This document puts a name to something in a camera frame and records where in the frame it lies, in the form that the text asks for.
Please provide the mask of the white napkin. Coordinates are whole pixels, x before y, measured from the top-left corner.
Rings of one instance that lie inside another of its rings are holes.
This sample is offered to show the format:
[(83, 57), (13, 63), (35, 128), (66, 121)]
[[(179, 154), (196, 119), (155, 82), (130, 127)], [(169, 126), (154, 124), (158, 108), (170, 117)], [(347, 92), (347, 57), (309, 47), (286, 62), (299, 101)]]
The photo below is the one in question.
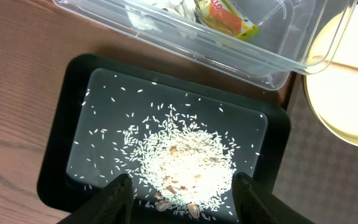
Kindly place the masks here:
[[(183, 17), (189, 21), (196, 22), (195, 8), (193, 0), (140, 0), (142, 3), (150, 4), (159, 9), (171, 12), (176, 16)], [(156, 30), (161, 32), (154, 21), (146, 18), (146, 13), (140, 12), (133, 7), (125, 6), (128, 18), (133, 27), (140, 30)]]

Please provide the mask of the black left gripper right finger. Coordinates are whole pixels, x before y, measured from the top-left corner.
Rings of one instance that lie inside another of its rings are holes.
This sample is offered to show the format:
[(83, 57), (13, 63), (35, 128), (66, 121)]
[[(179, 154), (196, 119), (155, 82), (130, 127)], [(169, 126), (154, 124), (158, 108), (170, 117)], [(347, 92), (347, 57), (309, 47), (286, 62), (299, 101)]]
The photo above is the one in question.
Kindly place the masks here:
[(240, 223), (313, 224), (244, 172), (233, 175), (232, 197)]

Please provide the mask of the rice food scraps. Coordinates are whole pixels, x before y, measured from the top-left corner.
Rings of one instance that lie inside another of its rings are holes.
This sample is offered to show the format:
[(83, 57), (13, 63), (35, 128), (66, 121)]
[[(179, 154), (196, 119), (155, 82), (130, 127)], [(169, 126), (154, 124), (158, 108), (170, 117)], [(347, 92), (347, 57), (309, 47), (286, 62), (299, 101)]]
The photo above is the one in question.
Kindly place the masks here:
[(267, 130), (258, 111), (128, 75), (92, 74), (67, 175), (86, 191), (121, 174), (139, 205), (189, 219), (233, 221), (231, 180), (252, 175)]

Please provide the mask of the yellow green snack wrapper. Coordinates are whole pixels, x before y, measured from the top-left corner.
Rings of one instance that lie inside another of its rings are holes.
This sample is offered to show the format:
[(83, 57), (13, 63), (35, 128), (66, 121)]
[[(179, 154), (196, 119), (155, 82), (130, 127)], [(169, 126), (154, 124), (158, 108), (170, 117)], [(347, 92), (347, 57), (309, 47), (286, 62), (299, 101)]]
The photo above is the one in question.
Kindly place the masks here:
[(201, 23), (214, 30), (239, 40), (249, 40), (259, 33), (257, 25), (232, 0), (195, 0), (195, 5)]

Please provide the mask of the yellow plate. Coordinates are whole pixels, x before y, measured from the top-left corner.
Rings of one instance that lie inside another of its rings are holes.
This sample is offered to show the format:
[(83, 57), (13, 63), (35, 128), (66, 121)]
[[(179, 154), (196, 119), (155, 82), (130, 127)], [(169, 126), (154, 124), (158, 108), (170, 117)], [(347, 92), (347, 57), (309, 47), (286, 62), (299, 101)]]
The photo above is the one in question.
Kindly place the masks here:
[(303, 86), (321, 123), (339, 139), (358, 146), (358, 4), (331, 64), (305, 76)]

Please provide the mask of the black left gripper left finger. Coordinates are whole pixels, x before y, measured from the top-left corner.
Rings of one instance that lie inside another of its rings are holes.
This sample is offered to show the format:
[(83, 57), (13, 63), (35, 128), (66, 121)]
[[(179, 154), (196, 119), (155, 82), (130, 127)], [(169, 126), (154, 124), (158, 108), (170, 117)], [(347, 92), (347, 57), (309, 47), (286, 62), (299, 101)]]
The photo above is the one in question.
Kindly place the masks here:
[(121, 174), (58, 224), (129, 224), (133, 203), (132, 179)]

